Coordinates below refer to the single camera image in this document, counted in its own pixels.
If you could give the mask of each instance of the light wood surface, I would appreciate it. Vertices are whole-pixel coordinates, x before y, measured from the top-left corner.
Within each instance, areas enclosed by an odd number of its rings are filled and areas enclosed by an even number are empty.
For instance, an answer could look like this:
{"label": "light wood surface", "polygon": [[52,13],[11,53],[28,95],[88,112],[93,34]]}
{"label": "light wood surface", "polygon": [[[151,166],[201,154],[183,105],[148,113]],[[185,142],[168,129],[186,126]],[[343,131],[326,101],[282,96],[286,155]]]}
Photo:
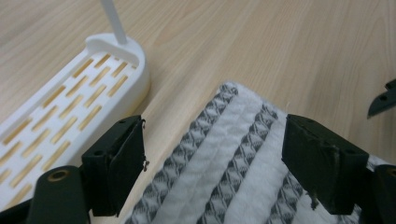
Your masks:
{"label": "light wood surface", "polygon": [[[150,166],[130,211],[190,122],[226,80],[289,113],[315,119],[396,163],[396,108],[367,119],[396,77],[396,3],[354,1],[116,0],[128,36],[147,53],[151,89],[136,110],[147,120]],[[111,32],[98,0],[0,2],[0,122],[85,47]]]}

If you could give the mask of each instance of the rectangular slot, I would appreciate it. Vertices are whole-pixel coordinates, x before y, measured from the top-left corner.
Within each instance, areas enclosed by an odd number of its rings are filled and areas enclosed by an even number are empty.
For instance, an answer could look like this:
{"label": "rectangular slot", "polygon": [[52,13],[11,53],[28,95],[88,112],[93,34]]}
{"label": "rectangular slot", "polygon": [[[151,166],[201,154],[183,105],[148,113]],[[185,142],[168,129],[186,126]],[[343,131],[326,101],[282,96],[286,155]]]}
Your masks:
{"label": "rectangular slot", "polygon": [[41,169],[44,172],[47,172],[50,167],[52,166],[53,163],[55,163],[60,156],[64,153],[64,151],[70,146],[69,141],[64,141],[61,146],[56,149],[56,151],[52,154],[52,156],[44,163],[44,165],[41,167]]}
{"label": "rectangular slot", "polygon": [[0,158],[0,166],[2,166],[4,163],[6,163],[6,161],[8,161],[9,158],[11,158],[12,155],[14,155],[15,152],[21,148],[21,146],[22,146],[22,143],[17,142],[17,144],[15,144],[6,154],[4,154],[4,156],[2,158]]}
{"label": "rectangular slot", "polygon": [[72,96],[82,85],[84,85],[84,83],[88,80],[88,77],[85,76],[84,78],[82,78],[77,84],[76,86],[74,86],[67,94],[67,97]]}
{"label": "rectangular slot", "polygon": [[12,139],[15,138],[15,136],[18,135],[18,133],[20,133],[24,128],[26,128],[26,126],[32,121],[32,118],[28,118],[27,120],[25,120],[20,126],[18,126],[18,128],[16,128],[14,131],[12,131],[12,133],[7,136],[3,143],[4,145],[7,145],[9,142],[12,141]]}
{"label": "rectangular slot", "polygon": [[24,158],[28,157],[38,147],[38,145],[40,145],[44,141],[44,139],[46,139],[46,137],[49,134],[50,134],[49,129],[44,130],[44,132],[42,134],[40,134],[37,137],[37,139],[35,141],[33,141],[33,143],[30,144],[30,146],[23,151],[22,156]]}
{"label": "rectangular slot", "polygon": [[75,74],[73,74],[73,77],[78,77],[79,74],[82,73],[90,64],[93,62],[93,59],[89,59],[87,62],[85,62],[77,71]]}
{"label": "rectangular slot", "polygon": [[122,84],[125,82],[125,80],[127,79],[127,76],[123,76],[122,78],[120,78],[120,80],[113,86],[113,88],[111,88],[111,90],[107,93],[108,96],[113,96],[114,93],[116,93],[116,91],[122,86]]}
{"label": "rectangular slot", "polygon": [[9,169],[6,169],[2,174],[0,174],[0,185],[7,179],[7,177],[11,174]]}
{"label": "rectangular slot", "polygon": [[16,188],[18,184],[29,174],[29,172],[41,161],[43,156],[36,155],[31,161],[17,174],[9,184],[12,188]]}
{"label": "rectangular slot", "polygon": [[59,115],[59,118],[60,119],[66,118],[66,116],[70,113],[70,111],[72,111],[81,100],[82,100],[82,95],[76,97],[76,99],[67,108],[65,108],[64,111]]}
{"label": "rectangular slot", "polygon": [[106,54],[96,65],[95,68],[99,68],[107,59],[110,57],[109,54]]}
{"label": "rectangular slot", "polygon": [[69,121],[66,122],[66,124],[61,128],[59,132],[57,132],[52,139],[50,140],[52,144],[56,144],[59,139],[61,139],[62,136],[70,129],[70,127],[76,122],[77,118],[72,117]]}
{"label": "rectangular slot", "polygon": [[55,100],[56,97],[58,97],[59,94],[61,94],[62,91],[64,91],[64,89],[66,89],[66,87],[64,85],[62,85],[55,93],[53,93],[51,95],[50,98],[48,98],[44,104],[43,104],[43,108],[46,108],[47,105],[49,105],[53,100]]}
{"label": "rectangular slot", "polygon": [[80,131],[84,130],[85,126],[87,126],[90,121],[95,117],[95,115],[102,109],[100,105],[97,105],[96,107],[93,108],[91,113],[78,125],[78,129]]}
{"label": "rectangular slot", "polygon": [[90,107],[90,105],[93,103],[93,101],[96,100],[96,98],[98,98],[98,96],[102,93],[102,91],[104,91],[106,88],[105,85],[101,85],[94,93],[93,95],[87,100],[87,102],[85,102],[84,106],[85,107]]}
{"label": "rectangular slot", "polygon": [[113,72],[113,74],[111,74],[112,77],[116,77],[121,71],[122,69],[124,69],[124,67],[127,65],[128,63],[124,62],[121,63],[120,66]]}
{"label": "rectangular slot", "polygon": [[102,72],[99,73],[99,75],[90,83],[90,87],[93,87],[96,85],[96,83],[98,83],[98,81],[100,81],[100,79],[102,79],[102,77],[105,76],[105,74],[110,70],[109,67],[105,67]]}
{"label": "rectangular slot", "polygon": [[17,193],[17,195],[15,195],[15,197],[6,205],[5,209],[8,209],[12,206],[17,205],[18,203],[21,202],[21,200],[26,196],[27,193],[29,193],[29,191],[33,188],[33,186],[31,184],[26,184],[21,190],[20,192]]}
{"label": "rectangular slot", "polygon": [[37,132],[37,130],[40,129],[41,126],[43,126],[43,124],[56,113],[57,110],[58,106],[55,105],[35,126],[33,126],[32,131]]}

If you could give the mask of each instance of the textured white cloth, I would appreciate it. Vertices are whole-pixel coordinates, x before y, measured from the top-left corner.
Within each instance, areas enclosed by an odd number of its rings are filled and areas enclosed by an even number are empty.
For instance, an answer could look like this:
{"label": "textured white cloth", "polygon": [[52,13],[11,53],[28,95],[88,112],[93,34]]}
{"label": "textured white cloth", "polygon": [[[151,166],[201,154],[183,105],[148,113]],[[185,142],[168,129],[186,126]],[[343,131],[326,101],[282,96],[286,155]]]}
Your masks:
{"label": "textured white cloth", "polygon": [[[287,114],[240,84],[220,86],[125,223],[358,223],[311,200],[281,160]],[[374,157],[370,166],[383,163]]]}

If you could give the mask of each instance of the black mechanical part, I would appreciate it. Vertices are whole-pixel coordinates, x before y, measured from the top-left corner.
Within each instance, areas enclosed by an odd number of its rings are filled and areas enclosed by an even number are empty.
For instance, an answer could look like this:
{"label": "black mechanical part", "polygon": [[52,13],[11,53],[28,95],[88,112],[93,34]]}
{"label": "black mechanical part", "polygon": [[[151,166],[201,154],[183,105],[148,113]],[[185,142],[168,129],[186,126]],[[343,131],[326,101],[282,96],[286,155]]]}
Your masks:
{"label": "black mechanical part", "polygon": [[396,79],[385,85],[388,90],[377,96],[370,105],[367,118],[377,115],[396,105]]}
{"label": "black mechanical part", "polygon": [[383,222],[396,223],[396,166],[377,166],[372,188]]}
{"label": "black mechanical part", "polygon": [[140,117],[120,120],[82,155],[95,216],[118,216],[143,170],[143,123]]}
{"label": "black mechanical part", "polygon": [[372,172],[368,157],[314,120],[288,115],[282,161],[313,205],[318,199],[329,213],[350,215],[357,204],[360,223],[396,223],[396,166],[379,165]]}
{"label": "black mechanical part", "polygon": [[89,223],[79,169],[62,166],[44,173],[35,186],[27,223]]}
{"label": "black mechanical part", "polygon": [[29,214],[31,199],[0,213],[0,223],[24,224]]}
{"label": "black mechanical part", "polygon": [[282,161],[330,214],[348,215],[369,154],[321,124],[288,115]]}

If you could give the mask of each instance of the white plastic handle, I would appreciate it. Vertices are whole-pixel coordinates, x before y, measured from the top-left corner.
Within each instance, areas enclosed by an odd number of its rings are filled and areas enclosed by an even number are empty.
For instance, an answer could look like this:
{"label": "white plastic handle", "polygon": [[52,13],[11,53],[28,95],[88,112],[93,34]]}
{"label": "white plastic handle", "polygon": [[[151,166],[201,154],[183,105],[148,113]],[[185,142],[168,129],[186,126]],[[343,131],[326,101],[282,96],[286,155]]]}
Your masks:
{"label": "white plastic handle", "polygon": [[122,29],[120,18],[117,14],[116,8],[114,7],[113,0],[101,0],[101,2],[108,20],[110,21],[111,27],[113,28],[114,35],[117,38],[117,42],[119,42],[120,45],[125,45],[126,35]]}

